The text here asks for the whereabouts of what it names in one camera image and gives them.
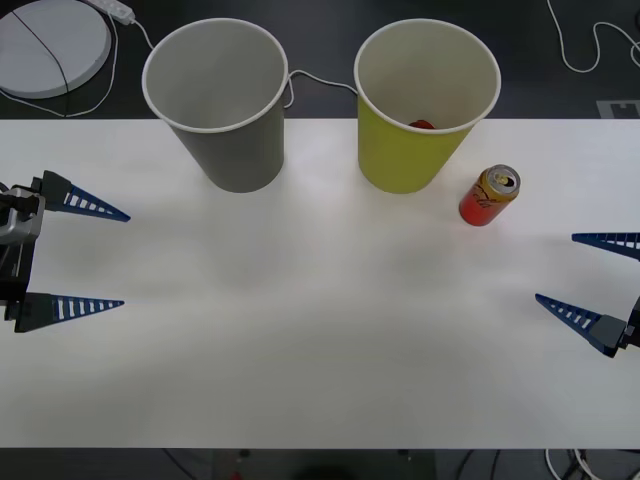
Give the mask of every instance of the cable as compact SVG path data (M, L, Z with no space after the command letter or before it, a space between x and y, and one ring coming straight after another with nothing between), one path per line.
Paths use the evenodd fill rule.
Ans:
M9 100L13 100L14 102L22 103L23 105L27 105L29 107L37 108L38 110L42 110L43 112L51 113L51 114L55 115L56 117L60 117L60 118L80 117L82 115L86 115L87 113L91 113L94 110L96 110L100 105L102 105L102 103L107 99L107 97L111 93L111 88L113 87L113 80L115 79L115 76L116 76L116 61L118 60L118 30L116 29L116 24L113 22L113 17L111 17L111 15L107 15L107 17L109 18L109 21L111 22L111 26L113 27L113 35L115 37L115 45L114 45L114 49L113 49L113 67L111 69L111 80L109 81L109 88L107 89L107 93L104 95L104 97L102 97L102 100L100 100L93 108L90 108L89 110L85 110L84 112L72 113L70 115L67 115L65 113L63 115L62 113L56 112L54 110L50 110L48 108L44 108L44 107L41 107L39 105L35 105L33 103L26 102L26 101L24 101L24 100L22 100L20 98L16 98L13 95L9 95L4 90L0 90L0 94L2 94L4 97L8 98ZM69 91L67 90L67 102L68 102L68 96L69 96Z
M69 113L69 82L67 82L67 76L64 74L64 70L62 69L62 65L60 65L60 62L58 61L58 58L53 54L53 52L49 49L49 47L47 47L47 45L42 41L42 39L36 34L36 32L34 32L33 30L31 30L31 28L29 27L29 25L27 25L24 20L22 20L20 18L20 16L16 13L15 10L12 10L11 13L13 13L13 16L16 17L20 23L22 25L24 25L24 28L26 28L27 30L29 30L31 32L31 34L36 37L36 40L38 40L42 46L45 48L45 50L47 52L49 52L49 55L51 55L51 58L53 58L54 62L56 62L56 65L58 66L58 69L60 70L60 75L62 75L62 80L64 81L64 88L66 90L66 97L65 97L65 102L64 102L64 116L66 117L67 114Z
M93 112L100 105L102 105L102 102L104 102L109 96L109 94L111 93L111 87L113 87L113 80L116 77L116 62L118 60L118 30L116 29L116 24L113 22L113 17L111 15L107 15L107 17L109 17L109 21L111 22L111 26L113 27L113 36L116 37L116 43L113 48L113 67L111 68L111 80L109 81L109 88L107 89L107 93L105 93L104 97L102 97L102 100L100 100L95 107L90 108L89 110L85 110L84 112L67 115L69 118L79 117L81 115L86 115L87 113Z
M189 478L190 480L198 480L196 478L196 476L194 474L192 474L191 472L189 472L189 470L187 470L186 468L184 468L180 462L178 462L178 460L176 460L176 458L171 454L171 452L169 451L168 448L163 448L162 451L167 455L167 457L169 457L169 460L171 460L171 462L173 462L173 464L178 467L182 473L184 473L187 478Z
M464 466L467 464L467 462L469 461L469 457L471 457L471 454L475 452L475 450L469 450L467 452L467 454L464 456L464 458L462 459L462 462L460 463L460 465L458 466L458 470L456 472L456 480L460 480L460 478L462 477L462 471L464 470Z
M293 105L293 102L296 98L293 94L293 83L291 82L291 79L296 75L305 75L306 77L309 77L316 82L324 83L325 85L330 85L332 87L346 88L348 90L351 90L353 94L358 95L358 91L351 85L347 85L346 83L330 82L329 80L323 80L322 78L316 77L315 75L311 75L309 72L305 72L304 70L294 70L289 74L289 91L291 92L291 100L289 100L289 103L287 103L284 108L289 108L291 105Z
M493 463L491 464L491 475L489 480L493 480L496 476L496 467L498 466L498 458L500 457L501 450L496 450L496 454L493 457Z
M617 25L614 25L613 23L609 23L609 22L596 22L596 23L593 24L593 39L596 42L596 61L593 64L593 66L591 68L587 68L586 70L579 70L579 69L577 69L575 67L572 67L571 65L569 65L569 62L567 61L567 57L564 54L564 40L562 38L562 29L560 28L560 24L558 23L558 19L556 18L556 14L553 11L553 7L551 6L551 0L547 0L547 7L549 7L549 13L551 13L551 18L553 18L553 23L556 24L556 30L558 30L558 40L560 40L560 53L562 54L562 61L564 62L564 64L567 66L567 68L569 70L572 70L572 71L574 71L576 73L589 73L589 72L593 71L598 66L598 64L600 63L600 41L598 39L598 33L596 32L596 28L598 28L600 25L611 27L614 30L617 30L622 35L624 35L624 37L627 40L629 40L631 42L631 50L629 52L629 54L631 55L631 61L636 64L636 67L640 68L640 62L638 62L636 60L636 57L633 55L633 52L635 50L638 50L638 52L640 52L640 46L639 46L640 42L636 42L623 29L621 29Z
M596 476L593 474L593 472L591 471L591 469L589 468L589 465L587 465L587 462L585 462L582 459L582 456L580 455L580 451L578 449L573 449L573 453L576 455L576 460L578 461L578 463L580 464L580 466L582 467L582 470L584 470L584 473L587 474L587 476L591 479L591 480L602 480L600 477Z
M551 458L549 458L549 449L548 448L546 448L545 451L544 451L544 461L546 462L547 468L549 469L549 473L551 473L553 478L555 478L556 480L562 480L562 478L560 478L560 475L558 475L558 473L553 468L553 465L551 465Z
M149 45L149 48L151 50L153 50L155 47L153 46L153 43L151 43L151 40L149 40L149 35L147 35L147 31L144 29L144 27L142 26L142 24L140 24L139 22L137 22L136 20L131 20L131 23L133 23L134 25L136 25L140 30L142 30L142 34L144 35L144 39L147 41L147 45Z

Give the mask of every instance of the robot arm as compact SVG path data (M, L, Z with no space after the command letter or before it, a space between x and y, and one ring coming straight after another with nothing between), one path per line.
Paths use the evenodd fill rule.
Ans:
M0 184L0 306L16 332L100 313L124 304L120 300L27 293L35 243L45 210L127 222L130 217L112 205L45 171L31 187L8 189Z

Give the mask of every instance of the paper cup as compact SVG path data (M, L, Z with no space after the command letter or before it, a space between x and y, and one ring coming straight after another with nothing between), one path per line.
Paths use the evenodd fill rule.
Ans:
M402 20L356 57L358 161L386 192L427 185L500 94L500 70L478 38L446 22ZM435 130L410 127L426 120Z
M282 168L288 71L282 46L263 28L208 19L153 49L142 91L216 185L250 192Z

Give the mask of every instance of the white table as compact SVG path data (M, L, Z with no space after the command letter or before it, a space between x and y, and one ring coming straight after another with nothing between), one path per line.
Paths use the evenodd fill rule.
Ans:
M627 319L637 121L482 122L413 195L362 177L355 120L288 120L279 177L213 186L160 121L3 121L4 183L44 169L132 216L48 212L30 291L124 307L0 331L0 447L635 447L640 350L611 360L534 300ZM482 169L520 197L459 217Z

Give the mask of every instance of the red soda can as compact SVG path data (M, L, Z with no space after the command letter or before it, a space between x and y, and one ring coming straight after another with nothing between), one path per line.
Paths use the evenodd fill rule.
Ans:
M480 174L476 183L460 202L460 215L465 222L487 225L509 205L520 192L520 176L506 165L494 165Z

